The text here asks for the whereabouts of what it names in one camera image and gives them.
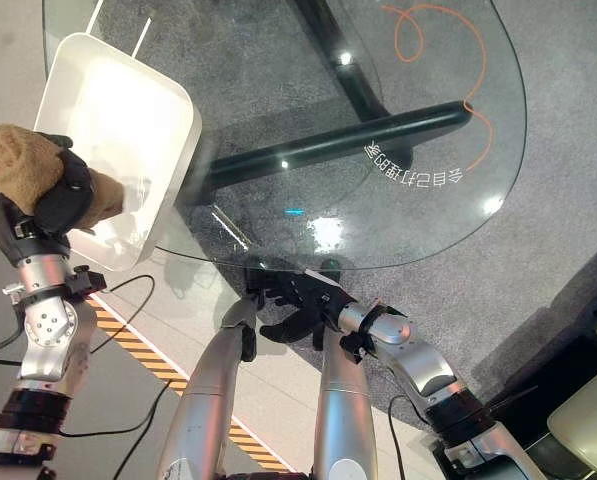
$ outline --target robotic hand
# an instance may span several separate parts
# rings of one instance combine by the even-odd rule
[[[64,233],[92,202],[90,176],[67,150],[67,137],[43,136],[62,149],[61,180],[36,203],[34,215],[0,193],[0,250],[21,279],[3,293],[24,316],[28,340],[18,382],[0,413],[0,479],[55,478],[44,462],[54,455],[60,426],[86,374],[96,326],[86,296],[106,286],[101,274],[86,266],[72,271],[67,261]]]
[[[343,334],[340,346],[351,361],[376,357],[440,439],[432,450],[447,478],[545,479],[445,358],[417,337],[411,321],[379,302],[369,307],[359,304],[338,279],[335,272],[310,270],[267,274],[262,285],[265,296],[299,310],[277,325],[262,327],[260,333],[289,343],[324,325]]]

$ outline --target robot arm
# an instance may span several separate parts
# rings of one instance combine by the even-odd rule
[[[102,275],[68,267],[69,243],[38,228],[0,195],[0,250],[20,274],[5,293],[24,311],[27,351],[18,382],[0,414],[0,479],[53,479],[43,465],[89,363],[96,326],[85,297],[105,287]]]
[[[545,480],[504,425],[493,419],[446,359],[418,338],[413,323],[403,314],[380,303],[365,307],[331,278],[310,270],[272,274],[268,285],[268,296],[281,296],[280,304],[317,311],[318,322],[342,332],[340,346],[353,361],[359,363],[365,355],[372,355],[393,372],[441,440],[440,455],[451,465],[451,478],[496,478],[496,473],[490,474],[491,467],[495,470],[504,462],[515,476],[498,478]],[[296,331],[292,322],[300,318],[294,315],[261,333],[281,338],[283,330]],[[475,472],[485,476],[473,477]]]
[[[444,455],[457,474],[468,475],[502,456],[525,478],[545,479],[505,426],[491,417],[445,358],[417,337],[402,314],[379,304],[367,308],[353,302],[341,311],[338,326],[348,334],[341,346],[354,358],[362,349],[393,372],[442,440]]]

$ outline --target floor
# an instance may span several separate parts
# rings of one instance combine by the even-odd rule
[[[411,265],[345,273],[343,277],[343,283],[360,300],[370,301],[379,295],[408,313],[421,334],[437,345],[485,398],[545,342],[531,334],[515,346],[509,345],[508,339],[535,320],[597,251],[597,1],[499,0],[497,4],[518,50],[527,86],[527,149],[514,189],[492,220],[455,247]],[[11,22],[34,18],[39,28],[38,5],[26,5],[30,5],[29,11],[0,2],[0,18]],[[83,12],[83,24],[74,29],[84,29],[86,20]],[[24,41],[21,36],[20,32],[13,35],[12,30],[0,31],[0,47],[9,48],[12,54],[18,52],[19,58],[42,58],[39,37]],[[0,122],[31,126],[42,94],[42,64],[12,62],[8,68],[13,68],[14,74],[0,70]],[[37,81],[26,80],[29,69]],[[24,95],[14,97],[11,92]],[[178,236],[179,242],[194,242],[184,219],[174,214],[170,225],[169,234]],[[139,272],[154,274],[158,285],[153,302],[136,318],[136,327],[183,369],[191,370],[235,292],[211,265],[159,252],[135,272],[109,274],[108,282],[113,285]],[[226,277],[230,275],[237,274],[225,272]],[[7,280],[11,274],[0,262],[0,286]],[[585,284],[581,288],[589,294],[595,287]],[[128,315],[143,295],[142,287],[136,286],[109,298],[109,303]],[[4,300],[0,298],[0,317],[8,312]],[[273,322],[279,315],[271,312],[262,320]],[[555,321],[564,325],[569,320],[566,312],[560,312]],[[0,336],[5,335],[6,322],[0,322],[0,328]],[[92,372],[78,405],[74,403],[69,420],[73,423],[66,428],[95,428],[90,420],[94,411],[100,415],[103,410],[96,408],[98,402],[106,406],[104,413],[110,421],[133,423],[158,389],[158,382],[142,367],[132,364],[119,348],[109,347],[101,352],[109,358],[104,364],[96,363],[98,371]],[[260,351],[255,364],[241,369],[234,414],[291,465],[308,470],[318,388],[313,365],[318,358],[301,345],[285,349],[262,343]],[[513,358],[508,358],[510,351]],[[508,361],[498,358],[503,353]],[[375,365],[368,365],[367,370],[377,392],[374,413],[381,476],[395,475],[384,415],[394,389]],[[0,377],[0,404],[9,378]],[[110,383],[122,387],[119,391],[123,393],[110,391]],[[123,405],[121,419],[118,410],[109,405],[120,405],[126,392],[144,401]],[[130,464],[136,478],[149,478],[143,472],[153,471],[157,445],[174,404],[173,396],[165,399],[147,443],[153,448],[143,446],[142,455]],[[270,416],[269,406],[278,414]],[[398,432],[401,444],[406,445],[405,462],[411,478],[441,478],[421,445],[424,434],[410,426],[419,426],[413,412],[403,408],[397,413],[405,420],[398,422]],[[74,472],[71,478],[78,478],[78,471],[106,478],[128,448],[130,440],[123,441],[65,442],[57,463],[61,471]],[[83,465],[85,451],[88,459],[96,460]],[[234,468],[247,471],[248,459],[239,458],[237,451],[228,458]]]

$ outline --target black cable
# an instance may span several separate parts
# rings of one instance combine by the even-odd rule
[[[142,441],[142,439],[145,437],[145,435],[149,431],[149,428],[151,427],[151,424],[154,421],[154,416],[156,415],[156,409],[158,408],[158,402],[160,401],[160,397],[162,397],[162,394],[165,393],[165,390],[167,390],[167,387],[169,387],[170,383],[171,383],[171,380],[169,380],[167,382],[167,384],[162,388],[162,390],[156,397],[156,400],[154,401],[153,407],[150,412],[149,421],[147,422],[147,426],[142,431],[140,436],[136,439],[134,444],[131,446],[131,448],[127,452],[127,455],[125,455],[125,458],[123,458],[122,462],[118,466],[118,469],[116,470],[116,473],[114,474],[113,480],[117,480],[120,477],[120,474],[122,473],[123,468],[125,468],[125,465],[127,465],[127,462],[131,458],[131,455],[134,453],[136,448],[138,448],[138,445],[140,445],[140,442]]]
[[[100,432],[88,432],[88,433],[66,433],[66,432],[60,431],[58,433],[61,437],[65,437],[65,438],[85,438],[85,437],[97,437],[97,436],[101,436],[101,435],[121,435],[123,433],[135,432],[136,430],[138,430],[140,427],[142,427],[145,423],[147,423],[149,421],[149,418],[153,415],[153,412],[155,411],[156,407],[158,406],[160,397],[162,396],[163,392],[167,389],[167,387],[169,386],[169,384],[171,382],[172,381],[169,380],[167,382],[167,384],[165,385],[165,387],[163,388],[163,390],[158,394],[158,396],[156,396],[155,400],[153,401],[153,403],[149,407],[149,410],[147,411],[147,415],[145,415],[145,418],[143,418],[142,421],[138,425],[135,425],[131,428],[125,428],[122,430],[103,430]]]
[[[110,289],[109,292],[110,293],[114,292],[114,291],[118,290],[119,288],[124,287],[125,285],[127,285],[129,283],[132,283],[132,282],[134,282],[136,280],[139,280],[141,278],[148,278],[151,281],[151,286],[149,287],[149,293],[147,293],[147,296],[145,297],[145,299],[138,306],[138,308],[131,315],[131,317],[129,317],[129,320],[127,320],[126,324],[124,324],[122,327],[120,327],[118,330],[116,330],[113,335],[111,335],[109,338],[107,338],[106,340],[104,340],[100,345],[98,345],[97,347],[95,347],[90,353],[92,353],[92,354],[96,353],[98,350],[100,350],[102,347],[104,347],[109,342],[111,342],[114,338],[116,338],[116,336],[119,333],[123,332],[127,328],[127,325],[129,325],[133,321],[133,319],[136,318],[136,316],[142,311],[142,309],[145,307],[145,305],[147,305],[147,302],[151,299],[151,296],[154,294],[154,290],[156,288],[156,280],[154,280],[154,277],[152,277],[151,275],[148,275],[148,274],[136,275],[135,277],[132,277],[129,280],[125,280],[124,282],[122,282],[119,285],[116,285],[115,287],[113,287],[112,289]]]
[[[406,398],[409,400],[407,395],[396,395],[389,401],[389,408],[387,408],[387,416],[389,417],[389,430],[391,430],[391,437],[394,439],[394,446],[396,447],[396,458],[398,459],[398,471],[400,472],[400,480],[406,480],[405,469],[402,465],[402,456],[400,455],[400,445],[398,444],[398,437],[396,437],[396,430],[394,430],[394,420],[391,415],[391,410],[394,406],[394,401],[397,398]]]
[[[18,337],[20,337],[20,335],[22,335],[22,332],[25,331],[25,314],[24,314],[24,312],[21,309],[16,308],[16,307],[14,307],[14,311],[16,313],[16,322],[18,323],[18,326],[14,333],[12,333],[9,337],[7,337],[5,340],[0,342],[0,350],[2,350],[6,346],[14,343],[18,339]],[[20,365],[22,365],[22,362],[19,362],[16,360],[4,360],[4,359],[0,358],[0,365],[19,367]]]

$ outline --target gray carpet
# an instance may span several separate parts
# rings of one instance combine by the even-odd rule
[[[449,250],[401,267],[346,272],[343,276],[343,284],[359,299],[368,302],[381,296],[407,312],[421,334],[445,352],[475,391],[485,397],[517,368],[516,362],[505,362],[505,358],[510,355],[530,358],[531,352],[539,350],[558,331],[554,327],[547,329],[546,335],[538,335],[523,325],[535,318],[535,312],[549,306],[597,252],[597,0],[499,0],[497,4],[517,48],[527,86],[527,150],[516,185],[502,209],[488,223]],[[428,72],[424,75],[403,76],[402,65],[393,61],[393,50],[385,46],[392,41],[389,32],[393,31],[393,18],[382,14],[374,2],[345,2],[347,16],[340,5],[332,2],[337,15],[353,18],[363,32],[365,45],[358,43],[353,34],[350,36],[362,52],[360,61],[370,82],[377,91],[382,91],[390,110],[405,111],[464,95],[470,85],[466,73],[448,76],[443,74],[444,70],[427,67],[422,70]],[[469,11],[474,21],[479,19],[487,24],[486,2],[470,0],[461,3],[460,8]],[[100,17],[104,38],[130,51],[147,15],[152,15],[154,22],[138,58],[187,88],[202,112],[206,137],[209,143],[213,141],[213,154],[246,151],[356,122],[335,79],[327,73],[284,2],[201,0],[161,5],[148,0],[107,0]],[[424,21],[436,20],[428,16]],[[450,30],[450,27],[436,28],[448,38]],[[462,57],[460,51],[452,53],[451,46],[455,45],[448,46],[445,60],[453,62],[452,68],[458,72],[463,67],[473,69],[470,65],[473,55]],[[474,45],[465,44],[464,48],[473,49]],[[499,45],[494,51],[503,52],[502,48]],[[391,59],[382,58],[381,52],[390,52]],[[522,111],[522,105],[517,103],[518,84],[513,69],[505,70],[511,65],[509,58],[503,57],[503,54],[491,56],[495,89],[482,92],[482,101],[489,102],[486,105],[489,114],[502,122],[502,128],[496,130],[502,137],[496,137],[492,149],[492,168],[485,167],[479,173],[485,179],[476,182],[480,185],[476,191],[479,195],[486,194],[483,184],[489,182],[499,181],[496,191],[504,190],[522,148],[518,140],[522,129],[518,123]],[[452,91],[450,86],[456,78],[467,83],[456,83],[456,90]],[[436,92],[444,92],[447,98],[438,98]],[[472,121],[465,128],[476,128],[476,124]],[[473,142],[446,143],[455,140],[447,137],[446,142],[422,149],[421,158],[431,162],[439,153],[439,158],[445,158],[442,152],[451,153],[451,145],[461,145],[465,149],[461,155],[466,156],[469,149],[477,153],[483,132],[465,132]],[[345,165],[353,166],[358,161],[352,158]],[[248,187],[225,189],[219,192],[217,203],[222,201],[221,207],[237,217],[243,230],[255,233],[259,241],[277,240],[284,245],[283,251],[296,245],[303,248],[307,244],[295,232],[288,232],[286,238],[273,236],[280,231],[279,217],[272,215],[273,205],[265,196],[255,193],[271,191],[281,206],[285,205],[283,199],[286,203],[288,198],[299,198],[315,211],[326,211],[329,202],[338,198],[332,191],[341,194],[353,191],[363,178],[361,173],[352,175],[345,171],[344,165],[338,167],[336,172],[340,175],[314,167],[296,171],[299,173],[292,177],[270,177]],[[371,182],[383,179],[372,175],[368,178],[368,188],[375,193],[377,184]],[[384,192],[380,194],[385,195],[382,198],[386,201],[390,200]],[[405,219],[411,220],[410,229],[376,228],[385,226],[376,220],[380,212],[368,215],[364,211],[363,218],[368,219],[373,234],[356,244],[364,247],[369,242],[374,244],[367,250],[346,252],[351,257],[351,266],[363,266],[359,261],[365,259],[368,263],[389,263],[375,252],[387,251],[393,255],[392,248],[400,240],[395,235],[402,235],[401,244],[408,245],[398,255],[413,259],[448,246],[452,243],[448,239],[458,240],[460,235],[452,226],[454,223],[467,222],[460,229],[464,234],[482,223],[451,210],[460,198],[430,195],[416,208],[403,210],[399,209],[401,203],[396,204],[398,213],[409,214]],[[391,198],[391,201],[403,200]],[[349,205],[362,208],[367,203]],[[265,209],[271,212],[270,217],[264,216]],[[344,213],[353,215],[351,210]],[[421,210],[428,215],[426,218],[411,213]],[[202,211],[186,213],[191,230],[199,237],[206,254],[213,255],[215,249],[220,254],[221,245],[229,239],[206,235],[205,224],[198,219]],[[439,226],[438,219],[445,223]],[[266,224],[273,227],[268,237],[265,237]],[[429,232],[427,243],[415,236],[420,232]],[[580,288],[581,295],[589,295],[597,284],[591,282]],[[270,311],[267,315],[270,322],[280,318],[280,312]],[[571,320],[571,315],[553,319],[563,324]],[[523,332],[523,342],[510,348],[508,339],[515,332]],[[295,348],[310,361],[318,362],[307,346]],[[376,392],[375,403],[384,407],[394,390],[375,365],[369,364],[368,370]],[[412,412],[400,415],[415,423]]]

